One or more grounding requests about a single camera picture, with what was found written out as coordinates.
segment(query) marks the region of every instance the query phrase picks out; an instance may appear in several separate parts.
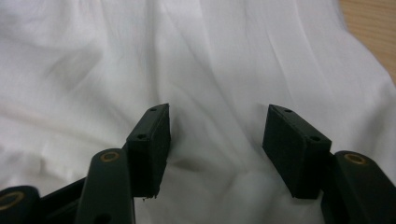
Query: brass insert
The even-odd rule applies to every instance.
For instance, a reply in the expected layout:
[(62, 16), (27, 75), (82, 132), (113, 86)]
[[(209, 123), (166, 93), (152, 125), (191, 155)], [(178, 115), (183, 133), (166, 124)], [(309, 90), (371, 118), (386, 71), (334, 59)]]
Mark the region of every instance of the brass insert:
[(0, 197), (0, 211), (6, 210), (22, 201), (24, 193), (21, 191), (10, 192)]
[(103, 162), (115, 161), (120, 157), (120, 154), (114, 151), (107, 152), (100, 157)]
[(356, 164), (358, 164), (358, 165), (364, 165), (364, 164), (367, 163), (366, 159), (364, 159), (363, 157), (361, 157), (361, 156), (358, 155), (358, 154), (348, 153), (348, 154), (345, 154), (344, 157), (345, 157), (347, 160), (349, 160), (349, 161), (351, 161), (351, 162), (353, 162), (353, 163), (356, 163)]

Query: wrinkled fabric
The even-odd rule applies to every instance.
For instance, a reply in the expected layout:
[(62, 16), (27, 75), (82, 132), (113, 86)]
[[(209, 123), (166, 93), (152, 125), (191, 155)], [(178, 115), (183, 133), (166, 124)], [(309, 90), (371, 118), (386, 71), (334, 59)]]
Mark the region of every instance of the wrinkled fabric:
[(263, 152), (269, 104), (396, 183), (396, 90), (337, 0), (0, 3), (0, 187), (46, 195), (170, 104), (172, 146), (137, 223), (324, 223)]

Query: wooden surface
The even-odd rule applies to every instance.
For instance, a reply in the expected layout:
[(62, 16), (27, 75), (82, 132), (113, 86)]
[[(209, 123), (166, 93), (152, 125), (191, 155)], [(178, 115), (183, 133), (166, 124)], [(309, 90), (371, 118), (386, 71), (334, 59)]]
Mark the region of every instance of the wooden surface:
[(349, 31), (396, 83), (396, 0), (340, 0)]

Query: black plastic part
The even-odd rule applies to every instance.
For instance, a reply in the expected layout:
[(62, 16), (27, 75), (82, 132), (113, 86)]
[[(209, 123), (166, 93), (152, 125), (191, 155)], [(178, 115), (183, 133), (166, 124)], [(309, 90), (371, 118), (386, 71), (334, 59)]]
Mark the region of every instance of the black plastic part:
[(58, 189), (41, 199), (46, 224), (68, 224), (76, 219), (79, 198), (85, 178), (62, 189)]
[(332, 141), (293, 111), (269, 105), (262, 147), (292, 197), (316, 199)]
[(19, 186), (0, 191), (0, 223), (40, 223), (40, 196), (36, 188)]
[(152, 198), (158, 195), (170, 141), (169, 105), (150, 108), (122, 148), (128, 155), (134, 197)]
[(396, 223), (396, 188), (373, 160), (359, 153), (335, 153), (323, 191), (326, 224)]
[(107, 149), (93, 156), (81, 199), (76, 224), (132, 223), (132, 204), (126, 154)]

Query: white fabric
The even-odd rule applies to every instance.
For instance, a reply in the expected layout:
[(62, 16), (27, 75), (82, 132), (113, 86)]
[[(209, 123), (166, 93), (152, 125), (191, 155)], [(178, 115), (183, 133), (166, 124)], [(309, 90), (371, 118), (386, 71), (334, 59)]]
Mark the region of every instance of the white fabric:
[(269, 104), (396, 182), (396, 90), (337, 0), (5, 0), (0, 85), (0, 188), (41, 195), (170, 104), (168, 166), (137, 223), (323, 223), (262, 151)]

